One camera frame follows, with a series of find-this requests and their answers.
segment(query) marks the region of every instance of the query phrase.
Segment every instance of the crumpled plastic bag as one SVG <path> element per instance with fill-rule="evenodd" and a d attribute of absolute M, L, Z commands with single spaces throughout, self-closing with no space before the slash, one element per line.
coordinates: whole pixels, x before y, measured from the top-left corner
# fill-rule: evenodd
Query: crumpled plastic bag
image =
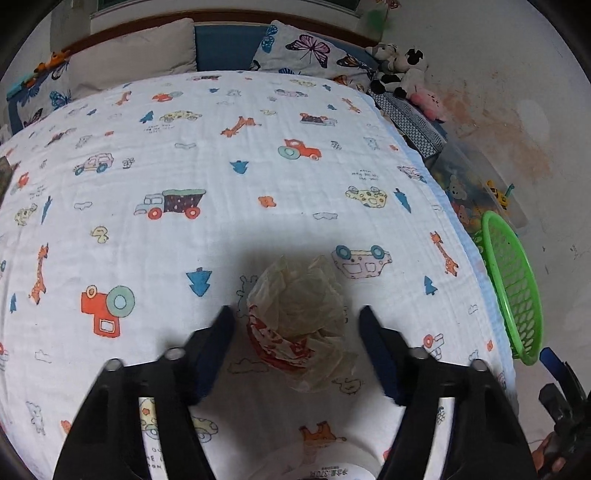
<path fill-rule="evenodd" d="M 351 375 L 357 354 L 345 347 L 342 287 L 324 256 L 308 266 L 285 257 L 260 276 L 248 299 L 248 336 L 291 388 L 316 392 Z"/>

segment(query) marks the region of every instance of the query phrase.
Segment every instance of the green basket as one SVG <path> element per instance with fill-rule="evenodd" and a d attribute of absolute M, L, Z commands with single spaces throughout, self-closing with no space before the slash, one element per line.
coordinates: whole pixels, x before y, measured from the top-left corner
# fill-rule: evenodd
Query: green basket
<path fill-rule="evenodd" d="M 542 346 L 544 319 L 538 285 L 521 242 L 492 211 L 482 216 L 482 230 L 474 234 L 473 240 L 495 286 L 513 358 L 533 365 Z"/>

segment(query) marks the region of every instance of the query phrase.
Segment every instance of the bed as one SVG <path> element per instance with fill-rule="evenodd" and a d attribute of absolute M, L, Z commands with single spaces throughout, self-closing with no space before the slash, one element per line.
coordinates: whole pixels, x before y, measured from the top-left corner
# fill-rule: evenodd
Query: bed
<path fill-rule="evenodd" d="M 326 429 L 384 461 L 402 409 L 356 334 L 366 304 L 437 359 L 484 359 L 515 401 L 478 250 L 368 95 L 294 74 L 158 77 L 60 108 L 8 153 L 18 168 L 0 209 L 0 422 L 39 480 L 108 359 L 152 361 L 226 304 L 238 331 L 191 410 L 220 479 L 248 478 Z M 324 255 L 345 290 L 355 370 L 318 393 L 290 389 L 246 334 L 245 299 L 281 255 Z M 440 410 L 426 478 L 446 452 L 450 402 Z M 152 477 L 165 478 L 157 429 L 144 434 Z"/>

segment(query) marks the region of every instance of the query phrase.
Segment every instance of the screw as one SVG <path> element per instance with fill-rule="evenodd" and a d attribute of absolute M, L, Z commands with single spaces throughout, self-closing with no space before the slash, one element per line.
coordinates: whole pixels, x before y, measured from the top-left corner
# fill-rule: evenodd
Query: screw
<path fill-rule="evenodd" d="M 470 365 L 473 369 L 475 369 L 478 372 L 486 372 L 488 370 L 488 365 L 484 360 L 481 360 L 480 358 L 475 358 L 474 360 L 472 360 L 472 363 Z"/>
<path fill-rule="evenodd" d="M 410 350 L 410 354 L 419 360 L 425 360 L 429 358 L 429 352 L 427 352 L 422 346 L 416 346 Z"/>
<path fill-rule="evenodd" d="M 182 348 L 169 348 L 168 350 L 166 350 L 166 353 L 164 354 L 164 356 L 170 360 L 178 360 L 179 358 L 184 357 L 184 349 Z"/>
<path fill-rule="evenodd" d="M 108 372 L 114 372 L 123 366 L 123 362 L 118 358 L 112 358 L 105 364 L 105 370 Z"/>

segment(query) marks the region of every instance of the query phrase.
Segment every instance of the wooden headboard trim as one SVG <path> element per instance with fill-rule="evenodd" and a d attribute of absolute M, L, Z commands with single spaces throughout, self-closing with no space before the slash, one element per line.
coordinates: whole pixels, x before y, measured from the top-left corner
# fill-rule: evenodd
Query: wooden headboard trim
<path fill-rule="evenodd" d="M 65 50 L 70 50 L 72 54 L 85 50 L 112 38 L 121 37 L 129 33 L 145 30 L 146 28 L 159 27 L 161 25 L 180 20 L 181 18 L 192 18 L 195 23 L 208 22 L 239 22 L 253 24 L 269 24 L 272 20 L 279 20 L 282 23 L 293 25 L 302 30 L 325 35 L 327 37 L 337 38 L 360 47 L 369 47 L 375 45 L 375 40 L 364 37 L 357 33 L 345 30 L 340 27 L 334 27 L 309 18 L 298 17 L 297 15 L 280 14 L 274 12 L 263 12 L 257 10 L 189 10 L 175 12 L 172 14 L 156 15 L 154 17 L 140 18 L 131 22 L 116 25 L 106 30 L 90 35 L 67 46 Z"/>

